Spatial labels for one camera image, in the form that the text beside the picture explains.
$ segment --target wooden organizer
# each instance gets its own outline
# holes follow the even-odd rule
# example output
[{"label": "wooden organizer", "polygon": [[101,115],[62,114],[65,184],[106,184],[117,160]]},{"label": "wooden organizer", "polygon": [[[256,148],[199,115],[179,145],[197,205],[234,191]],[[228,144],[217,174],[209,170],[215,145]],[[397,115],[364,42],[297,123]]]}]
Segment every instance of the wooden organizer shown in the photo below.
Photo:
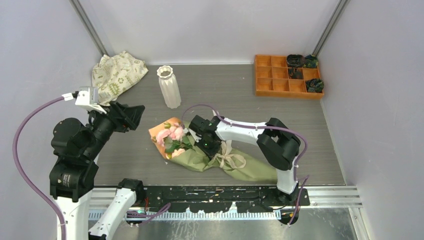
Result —
[{"label": "wooden organizer", "polygon": [[303,79],[291,79],[285,56],[256,55],[254,70],[256,96],[321,99],[322,93],[307,92],[305,81],[321,78],[318,68],[295,67],[303,73]]}]

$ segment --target white wall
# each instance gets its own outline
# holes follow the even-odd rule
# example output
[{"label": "white wall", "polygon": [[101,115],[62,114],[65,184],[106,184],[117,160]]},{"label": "white wall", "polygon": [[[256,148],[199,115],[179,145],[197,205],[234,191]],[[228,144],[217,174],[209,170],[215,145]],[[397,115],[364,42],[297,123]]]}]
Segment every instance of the white wall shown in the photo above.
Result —
[{"label": "white wall", "polygon": [[378,240],[423,239],[424,1],[350,1],[319,59],[327,123]]},{"label": "white wall", "polygon": [[[3,240],[56,238],[53,210],[22,180],[12,139],[35,108],[91,82],[100,54],[67,0],[0,1],[0,235]],[[46,108],[24,128],[18,153],[28,176],[49,194],[56,158],[53,128],[68,117],[87,121],[72,102]]]},{"label": "white wall", "polygon": [[338,0],[81,0],[110,55],[149,64],[310,54]]}]

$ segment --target ribbon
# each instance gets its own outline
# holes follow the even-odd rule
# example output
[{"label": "ribbon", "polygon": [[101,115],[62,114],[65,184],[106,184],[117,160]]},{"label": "ribbon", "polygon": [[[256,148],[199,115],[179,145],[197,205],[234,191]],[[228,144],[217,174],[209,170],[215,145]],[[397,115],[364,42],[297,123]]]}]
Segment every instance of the ribbon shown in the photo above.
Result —
[{"label": "ribbon", "polygon": [[[242,169],[246,166],[246,159],[240,154],[230,154],[233,148],[231,147],[231,140],[221,142],[222,154],[217,153],[213,156],[212,161],[220,161],[220,168],[223,168],[227,162],[232,169]],[[241,162],[240,166],[237,166],[234,159]]]}]

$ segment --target green wrapping paper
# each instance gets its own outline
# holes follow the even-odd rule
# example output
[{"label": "green wrapping paper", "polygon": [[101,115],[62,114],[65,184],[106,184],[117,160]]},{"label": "green wrapping paper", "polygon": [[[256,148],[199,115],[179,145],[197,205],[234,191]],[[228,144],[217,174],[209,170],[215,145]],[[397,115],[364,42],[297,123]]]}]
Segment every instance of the green wrapping paper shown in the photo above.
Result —
[{"label": "green wrapping paper", "polygon": [[[173,124],[175,120],[172,121],[172,119],[175,118],[171,118],[170,120],[164,123],[168,124],[169,122],[171,122],[171,124]],[[155,132],[157,131],[149,130],[149,132],[152,136],[152,139],[156,139]],[[168,161],[184,166],[186,169],[191,171],[204,172],[212,167],[218,167],[222,168],[225,173],[227,173],[234,179],[249,182],[268,182],[270,184],[277,183],[277,172],[275,168],[273,168],[268,163],[262,162],[234,148],[232,148],[231,150],[228,149],[230,150],[230,152],[228,153],[227,151],[227,154],[225,154],[225,152],[223,152],[223,147],[228,147],[227,143],[231,144],[231,142],[224,142],[218,154],[212,160],[209,160],[206,154],[202,150],[200,150],[200,148],[195,146],[194,138],[190,134],[187,134],[186,136],[188,137],[192,147],[186,149],[184,152],[177,156],[167,157],[166,153],[164,154],[163,152],[161,152],[163,148],[161,148],[161,146],[158,146],[157,143],[156,146],[159,152],[161,152],[161,154],[165,156]]]}]

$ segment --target white cloth with floral print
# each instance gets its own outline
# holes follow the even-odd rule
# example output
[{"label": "white cloth with floral print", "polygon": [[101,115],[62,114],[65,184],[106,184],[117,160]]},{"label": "white cloth with floral print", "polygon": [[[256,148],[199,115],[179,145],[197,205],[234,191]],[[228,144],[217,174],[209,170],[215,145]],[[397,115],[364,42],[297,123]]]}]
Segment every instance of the white cloth with floral print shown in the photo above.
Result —
[{"label": "white cloth with floral print", "polygon": [[91,81],[98,88],[98,103],[110,106],[119,95],[138,83],[149,70],[142,60],[126,51],[109,57],[103,55],[92,71]]}]

